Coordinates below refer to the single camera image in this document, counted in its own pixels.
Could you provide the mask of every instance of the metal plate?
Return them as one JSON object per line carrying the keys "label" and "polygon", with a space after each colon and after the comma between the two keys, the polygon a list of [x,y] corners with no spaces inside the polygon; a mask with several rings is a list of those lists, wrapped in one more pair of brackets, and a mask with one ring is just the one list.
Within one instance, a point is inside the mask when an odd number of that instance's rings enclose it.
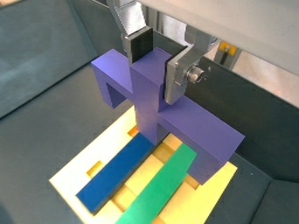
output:
{"label": "metal plate", "polygon": [[299,75],[297,0],[139,2]]}

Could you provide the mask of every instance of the purple block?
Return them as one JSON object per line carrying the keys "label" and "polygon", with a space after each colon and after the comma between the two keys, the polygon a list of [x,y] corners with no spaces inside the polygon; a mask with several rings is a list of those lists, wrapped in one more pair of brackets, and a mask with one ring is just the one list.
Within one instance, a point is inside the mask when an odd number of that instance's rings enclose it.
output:
{"label": "purple block", "polygon": [[98,84],[114,108],[124,98],[135,104],[139,131],[156,144],[168,132],[197,151],[189,173],[203,184],[239,147],[245,138],[214,114],[186,96],[164,102],[164,62],[171,55],[155,48],[134,65],[111,50],[94,62]]}

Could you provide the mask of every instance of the yellow board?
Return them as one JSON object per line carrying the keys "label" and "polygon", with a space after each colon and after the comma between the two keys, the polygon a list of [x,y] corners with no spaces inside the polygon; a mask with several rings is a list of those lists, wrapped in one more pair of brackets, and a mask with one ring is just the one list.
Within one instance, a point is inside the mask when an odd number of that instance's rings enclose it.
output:
{"label": "yellow board", "polygon": [[[123,184],[115,197],[107,202],[98,214],[92,215],[80,203],[76,194],[136,133],[135,109],[131,108],[51,178],[51,184],[60,196],[87,224],[116,223],[182,144],[182,141],[170,134]],[[205,185],[201,185],[187,175],[182,186],[154,220],[154,224],[205,223],[237,169],[231,163],[227,163]]]}

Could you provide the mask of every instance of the metal bracket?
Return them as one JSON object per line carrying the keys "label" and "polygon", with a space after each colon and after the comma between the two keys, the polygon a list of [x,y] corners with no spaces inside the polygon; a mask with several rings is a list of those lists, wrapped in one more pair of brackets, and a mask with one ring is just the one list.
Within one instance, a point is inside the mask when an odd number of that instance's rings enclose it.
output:
{"label": "metal bracket", "polygon": [[164,100],[168,104],[174,104],[183,96],[189,81],[197,83],[205,78],[205,71],[198,68],[198,64],[205,53],[221,42],[190,26],[184,38],[194,45],[184,48],[166,65]]}
{"label": "metal bracket", "polygon": [[132,0],[107,0],[108,8],[122,31],[130,63],[154,50],[154,30],[146,26],[142,4]]}

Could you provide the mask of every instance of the green block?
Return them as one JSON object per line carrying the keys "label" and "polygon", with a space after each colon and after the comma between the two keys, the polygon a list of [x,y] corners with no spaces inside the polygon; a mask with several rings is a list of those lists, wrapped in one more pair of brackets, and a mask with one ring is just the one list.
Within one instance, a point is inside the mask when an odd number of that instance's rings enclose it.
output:
{"label": "green block", "polygon": [[152,223],[183,182],[195,156],[194,150],[186,144],[182,144],[116,224]]}

